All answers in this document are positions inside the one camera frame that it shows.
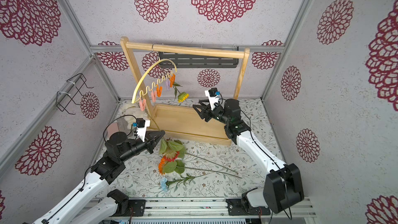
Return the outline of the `yellow artificial flower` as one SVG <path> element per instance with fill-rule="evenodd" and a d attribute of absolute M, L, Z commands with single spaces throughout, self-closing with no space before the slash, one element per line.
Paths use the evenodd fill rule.
<path fill-rule="evenodd" d="M 181 87 L 180 84 L 174 83 L 173 84 L 173 89 L 174 89 L 174 94 L 175 94 L 175 99 L 178 100 L 179 103 L 184 102 L 190 95 L 184 91 L 180 91 L 179 87 Z"/>

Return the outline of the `wooden clothes rack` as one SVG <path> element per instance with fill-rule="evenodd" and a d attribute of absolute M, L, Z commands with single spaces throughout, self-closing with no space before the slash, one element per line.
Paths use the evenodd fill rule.
<path fill-rule="evenodd" d="M 198 113 L 191 107 L 153 103 L 148 94 L 165 81 L 165 78 L 159 79 L 152 86 L 147 87 L 144 83 L 144 79 L 149 74 L 149 71 L 141 74 L 133 51 L 144 50 L 173 54 L 241 59 L 242 63 L 233 95 L 234 99 L 237 99 L 250 55 L 249 48 L 245 48 L 244 51 L 234 51 L 134 43 L 129 41 L 127 37 L 121 37 L 120 45 L 136 81 L 136 88 L 132 95 L 132 102 L 136 103 L 140 98 L 146 99 L 146 110 L 148 112 L 148 116 L 151 117 L 151 129 L 159 127 L 161 130 L 164 130 L 168 136 L 177 139 L 218 145 L 231 144 L 231 141 L 227 138 L 220 122 L 211 120 L 209 123 L 205 123 L 205 121 L 201 120 Z"/>

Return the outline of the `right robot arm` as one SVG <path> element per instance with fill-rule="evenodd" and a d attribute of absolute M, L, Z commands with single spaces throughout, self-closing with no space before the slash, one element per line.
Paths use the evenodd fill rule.
<path fill-rule="evenodd" d="M 273 155 L 255 136 L 249 123 L 244 122 L 239 101 L 228 99 L 200 100 L 193 106 L 201 119 L 214 119 L 224 124 L 226 136 L 245 151 L 265 174 L 262 188 L 243 193 L 241 204 L 249 213 L 258 208 L 268 208 L 272 213 L 290 215 L 290 208 L 305 198 L 301 172 L 295 164 L 286 164 Z"/>

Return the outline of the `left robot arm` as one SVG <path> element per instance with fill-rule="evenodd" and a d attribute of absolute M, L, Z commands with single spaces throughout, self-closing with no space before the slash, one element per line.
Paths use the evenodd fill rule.
<path fill-rule="evenodd" d="M 125 170 L 125 162 L 143 151 L 153 153 L 165 131 L 147 131 L 141 138 L 128 138 L 124 132 L 112 134 L 105 142 L 102 158 L 85 172 L 84 179 L 55 207 L 38 218 L 37 224 L 98 224 L 107 217 L 131 213 L 129 197 L 118 189 L 107 194 L 97 205 L 82 209 Z"/>

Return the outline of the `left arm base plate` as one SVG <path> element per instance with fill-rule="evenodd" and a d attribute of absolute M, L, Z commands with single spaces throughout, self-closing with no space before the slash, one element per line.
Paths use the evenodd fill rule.
<path fill-rule="evenodd" d="M 143 217 L 146 200 L 130 199 L 122 191 L 115 189 L 107 194 L 116 203 L 116 212 L 111 217 Z"/>

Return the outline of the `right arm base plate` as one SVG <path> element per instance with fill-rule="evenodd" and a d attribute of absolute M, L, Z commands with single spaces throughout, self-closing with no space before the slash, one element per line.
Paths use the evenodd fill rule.
<path fill-rule="evenodd" d="M 228 212 L 230 216 L 244 216 L 244 215 L 265 215 L 269 216 L 271 211 L 268 207 L 260 206 L 253 207 L 250 203 L 242 198 L 239 199 L 226 199 L 228 205 Z"/>

